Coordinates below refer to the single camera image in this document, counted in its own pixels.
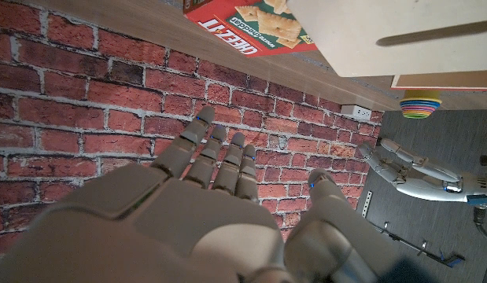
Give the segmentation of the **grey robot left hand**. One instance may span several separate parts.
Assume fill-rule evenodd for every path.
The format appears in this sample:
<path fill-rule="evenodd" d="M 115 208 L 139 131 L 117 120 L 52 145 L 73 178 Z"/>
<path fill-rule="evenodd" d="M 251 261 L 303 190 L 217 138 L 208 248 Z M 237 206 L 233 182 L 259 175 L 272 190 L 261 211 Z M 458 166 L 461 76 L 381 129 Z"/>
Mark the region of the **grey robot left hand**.
<path fill-rule="evenodd" d="M 379 145 L 407 163 L 384 159 L 364 142 L 358 146 L 364 161 L 397 191 L 423 200 L 462 202 L 487 208 L 487 177 L 454 171 L 428 157 L 404 149 L 383 138 Z"/>

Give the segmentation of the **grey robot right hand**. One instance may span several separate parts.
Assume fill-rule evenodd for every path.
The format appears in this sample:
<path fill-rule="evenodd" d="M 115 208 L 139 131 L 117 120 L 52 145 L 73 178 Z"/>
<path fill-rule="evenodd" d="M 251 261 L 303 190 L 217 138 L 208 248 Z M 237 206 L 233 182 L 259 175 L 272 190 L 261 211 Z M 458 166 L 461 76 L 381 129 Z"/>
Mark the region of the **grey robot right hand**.
<path fill-rule="evenodd" d="M 48 207 L 0 260 L 0 282 L 429 282 L 331 175 L 283 237 L 258 202 L 256 152 L 204 107 L 148 167 L 129 164 Z"/>

